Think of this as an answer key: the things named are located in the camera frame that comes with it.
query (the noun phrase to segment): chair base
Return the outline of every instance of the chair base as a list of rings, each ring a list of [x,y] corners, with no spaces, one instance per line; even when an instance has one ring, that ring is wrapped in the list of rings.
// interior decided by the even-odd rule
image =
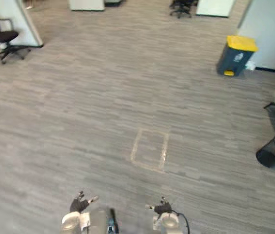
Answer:
[[[172,15],[173,13],[177,13],[177,18],[178,19],[181,18],[182,13],[185,13],[185,14],[189,15],[189,18],[192,17],[192,15],[190,13],[190,9],[188,9],[188,8],[180,7],[177,10],[170,12],[170,15]]]
[[[11,45],[9,43],[7,43],[6,48],[4,48],[1,52],[0,52],[0,61],[2,64],[5,64],[6,61],[4,60],[5,57],[7,57],[9,54],[15,54],[17,55],[21,60],[24,60],[25,57],[22,56],[18,51],[19,50],[23,50],[23,49],[27,49],[28,52],[31,51],[31,49],[28,46],[17,46],[17,45]]]

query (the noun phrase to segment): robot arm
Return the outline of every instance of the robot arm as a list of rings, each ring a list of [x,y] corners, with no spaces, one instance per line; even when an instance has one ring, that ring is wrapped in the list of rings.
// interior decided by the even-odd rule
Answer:
[[[98,200],[98,196],[90,200],[82,200],[83,191],[77,194],[70,206],[70,213],[62,219],[60,234],[81,234],[83,228],[90,225],[90,213],[82,213],[90,203]]]
[[[170,203],[164,197],[162,197],[161,205],[146,205],[145,207],[154,210],[159,215],[158,218],[154,220],[154,230],[161,231],[162,234],[183,234],[179,225],[179,213],[173,213]]]

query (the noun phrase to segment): white wall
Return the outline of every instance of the white wall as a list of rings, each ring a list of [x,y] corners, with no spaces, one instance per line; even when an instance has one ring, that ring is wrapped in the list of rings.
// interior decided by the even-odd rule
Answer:
[[[234,2],[235,0],[199,0],[196,14],[228,17]]]
[[[254,38],[259,47],[250,59],[257,67],[275,69],[275,0],[253,0],[238,34]]]
[[[11,41],[12,45],[42,46],[43,42],[31,21],[21,0],[0,0],[0,19],[8,18],[13,22],[14,29],[20,34]],[[8,30],[8,24],[0,25]]]

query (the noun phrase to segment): baseboard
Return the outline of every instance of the baseboard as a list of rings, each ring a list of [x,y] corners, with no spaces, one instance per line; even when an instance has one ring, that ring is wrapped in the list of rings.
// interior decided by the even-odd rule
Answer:
[[[217,17],[217,18],[228,18],[228,16],[212,16],[212,15],[204,15],[204,14],[196,14],[197,16],[208,16],[208,17]]]
[[[98,12],[102,12],[102,11],[105,11],[105,9],[104,10],[71,10],[71,11],[98,11]]]
[[[27,46],[27,47],[30,47],[30,48],[42,48],[42,47],[44,47],[44,44],[35,45],[35,46],[33,46],[33,45],[12,45],[12,46]]]
[[[119,2],[106,2],[105,6],[107,6],[107,7],[117,7],[117,6],[120,6],[123,1],[125,1],[125,0],[121,0]]]
[[[270,68],[265,68],[265,67],[256,67],[256,70],[259,71],[266,71],[266,72],[274,72],[275,73],[275,69],[270,69]]]

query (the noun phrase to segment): office floor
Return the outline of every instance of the office floor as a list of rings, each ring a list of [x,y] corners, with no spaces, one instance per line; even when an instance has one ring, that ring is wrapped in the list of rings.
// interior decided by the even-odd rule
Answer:
[[[0,64],[0,232],[58,233],[85,189],[125,234],[151,233],[144,205],[162,195],[193,234],[275,234],[275,170],[255,159],[275,134],[262,109],[275,74],[215,71],[245,2],[229,19],[168,5],[30,11],[45,46]]]

